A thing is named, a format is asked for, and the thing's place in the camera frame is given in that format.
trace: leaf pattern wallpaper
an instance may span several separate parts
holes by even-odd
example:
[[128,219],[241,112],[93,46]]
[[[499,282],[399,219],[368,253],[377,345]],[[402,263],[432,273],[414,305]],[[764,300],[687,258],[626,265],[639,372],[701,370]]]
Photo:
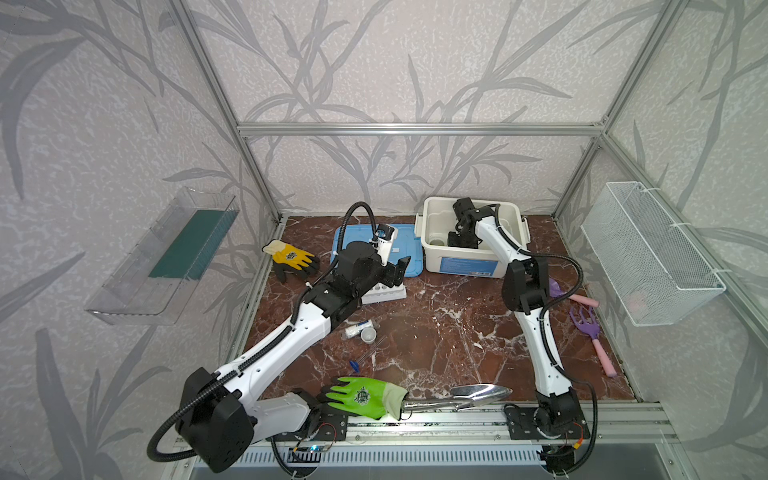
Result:
[[[159,478],[149,435],[228,354],[275,228],[223,125],[165,2],[0,2],[0,478]],[[241,214],[178,322],[86,313],[182,186]]]
[[[611,131],[705,239],[766,301],[768,2],[688,2]],[[581,232],[607,181],[599,154],[559,219],[633,387],[660,400],[703,479],[768,471],[768,353],[724,298],[674,326],[638,328]]]
[[[594,122],[662,3],[189,5],[241,122]],[[250,139],[273,197],[295,213],[343,212],[357,200],[408,213],[434,195],[512,201],[524,212],[550,213],[587,142]]]

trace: glove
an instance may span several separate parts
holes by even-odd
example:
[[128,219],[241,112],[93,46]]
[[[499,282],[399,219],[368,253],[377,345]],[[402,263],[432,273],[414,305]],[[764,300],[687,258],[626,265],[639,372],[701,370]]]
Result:
[[376,420],[386,413],[400,420],[402,400],[408,390],[394,383],[361,376],[343,376],[332,381],[333,385],[321,389],[321,402],[335,409]]
[[272,255],[275,275],[281,283],[286,282],[286,272],[295,273],[306,280],[319,270],[319,262],[314,255],[279,240],[272,240],[261,251]]

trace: green sheet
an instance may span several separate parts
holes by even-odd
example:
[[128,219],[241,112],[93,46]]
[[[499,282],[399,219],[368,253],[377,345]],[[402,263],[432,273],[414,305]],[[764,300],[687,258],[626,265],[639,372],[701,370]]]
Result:
[[236,210],[195,212],[149,276],[199,280],[236,216]]

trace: blue plastic lid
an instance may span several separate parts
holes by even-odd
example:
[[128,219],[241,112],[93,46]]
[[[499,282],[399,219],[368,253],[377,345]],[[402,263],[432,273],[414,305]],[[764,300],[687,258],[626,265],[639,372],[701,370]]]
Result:
[[[416,236],[415,225],[413,223],[389,223],[389,225],[397,229],[397,238],[395,243],[392,244],[392,252],[389,254],[389,261],[391,263],[397,263],[403,257],[411,257],[411,262],[406,269],[406,276],[419,276],[424,271],[424,253],[422,250],[422,241]],[[331,251],[336,249],[336,243],[339,241],[339,230],[336,229],[336,233],[333,235],[333,245]],[[344,232],[344,245],[346,247],[349,242],[371,241],[371,226],[366,224],[361,225],[347,225]]]

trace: white mesh basket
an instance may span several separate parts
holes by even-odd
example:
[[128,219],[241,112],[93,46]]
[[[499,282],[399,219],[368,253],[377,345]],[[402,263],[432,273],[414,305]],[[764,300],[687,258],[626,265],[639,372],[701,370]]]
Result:
[[613,182],[581,225],[636,326],[671,325],[725,291],[723,281],[639,182]]

